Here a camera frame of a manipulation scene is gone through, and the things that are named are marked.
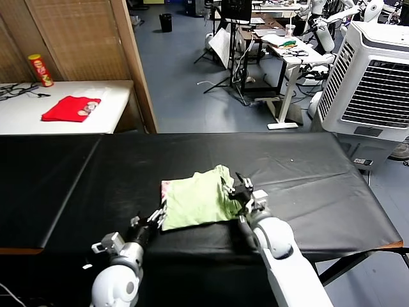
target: white cable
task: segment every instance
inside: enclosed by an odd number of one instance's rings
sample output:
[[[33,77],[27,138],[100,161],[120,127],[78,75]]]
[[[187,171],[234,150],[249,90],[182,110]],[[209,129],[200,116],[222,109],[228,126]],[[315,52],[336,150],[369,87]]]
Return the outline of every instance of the white cable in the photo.
[[[20,303],[21,306],[26,307],[26,305],[20,301],[19,299],[17,299],[17,296],[15,296],[14,294],[12,294],[12,292],[10,290],[8,290],[8,288],[6,286],[4,286],[2,283],[0,283],[0,287],[2,287],[3,289],[5,289],[7,291],[7,293],[10,294],[10,296],[12,298],[14,298],[18,303]]]
[[[215,86],[215,85],[216,85],[215,83],[210,82],[210,81],[207,81],[207,80],[200,81],[200,82],[196,83],[196,85],[200,85],[200,84],[203,84],[203,83],[210,83],[210,84],[211,84],[211,85],[213,85],[213,86]]]
[[[236,77],[236,74],[237,74],[238,69],[240,68],[240,63],[242,62],[242,60],[243,60],[245,54],[248,53],[248,51],[249,51],[249,49],[250,49],[251,47],[253,47],[253,46],[252,46],[253,41],[254,41],[254,35],[251,33],[251,42],[250,42],[250,45],[249,45],[248,48],[244,51],[242,57],[238,60],[238,64],[237,64],[235,73],[233,74],[233,82],[234,82],[234,83],[237,83],[237,82],[240,82],[240,81],[241,81],[241,79],[235,81],[235,77]]]

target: pringles can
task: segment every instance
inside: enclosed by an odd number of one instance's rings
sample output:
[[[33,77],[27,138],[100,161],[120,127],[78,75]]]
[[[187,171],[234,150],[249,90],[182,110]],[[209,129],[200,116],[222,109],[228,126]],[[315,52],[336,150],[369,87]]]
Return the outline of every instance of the pringles can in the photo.
[[[54,81],[51,79],[50,72],[48,71],[47,67],[45,67],[44,60],[42,59],[40,54],[32,54],[28,56],[32,66],[37,72],[37,75],[41,79],[41,83],[45,86],[52,86],[54,85]]]

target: trash can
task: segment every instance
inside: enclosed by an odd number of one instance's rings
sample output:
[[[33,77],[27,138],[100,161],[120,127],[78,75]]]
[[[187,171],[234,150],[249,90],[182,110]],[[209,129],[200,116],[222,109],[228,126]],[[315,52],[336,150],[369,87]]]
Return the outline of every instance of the trash can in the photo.
[[[172,32],[172,14],[160,14],[159,19],[162,32]]]
[[[400,26],[409,26],[409,1],[403,1]]]

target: light green towel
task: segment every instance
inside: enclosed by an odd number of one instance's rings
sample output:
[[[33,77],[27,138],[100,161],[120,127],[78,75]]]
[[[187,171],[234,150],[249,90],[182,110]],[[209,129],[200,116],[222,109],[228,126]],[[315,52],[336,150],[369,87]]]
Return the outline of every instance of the light green towel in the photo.
[[[233,186],[229,169],[222,165],[206,173],[194,173],[191,178],[162,182],[162,197],[167,203],[162,230],[234,219],[241,206],[229,200],[220,177]]]

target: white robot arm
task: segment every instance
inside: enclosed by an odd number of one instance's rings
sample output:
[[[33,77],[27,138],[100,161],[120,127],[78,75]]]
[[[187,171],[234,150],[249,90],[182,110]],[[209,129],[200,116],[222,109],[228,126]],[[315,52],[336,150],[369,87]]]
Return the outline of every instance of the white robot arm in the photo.
[[[242,205],[239,227],[244,234],[252,235],[278,305],[332,307],[315,270],[302,256],[290,225],[268,211],[267,193],[253,192],[249,178],[242,178],[238,173],[237,177],[241,184],[235,187],[226,185],[223,180],[222,183],[230,199]]]
[[[325,52],[331,52],[335,48],[334,40],[328,31],[329,24],[333,24],[334,22],[343,20],[348,16],[352,16],[360,12],[364,12],[365,22],[378,22],[378,17],[383,8],[383,0],[372,0],[371,2],[361,0],[359,4],[354,4],[352,0],[343,0],[342,2],[347,9],[325,19],[322,17],[322,12],[326,2],[326,0],[311,1],[312,15],[308,20],[310,30],[304,33],[315,33],[319,45],[322,46],[322,48],[320,48],[321,50],[319,50],[319,52],[321,51],[320,53],[322,54]]]
[[[118,232],[106,235],[92,245],[94,253],[108,252],[110,266],[104,269],[92,286],[94,307],[134,307],[138,300],[139,285],[143,278],[142,259],[150,237],[164,220],[166,205],[157,209],[147,219],[131,220],[129,241]]]

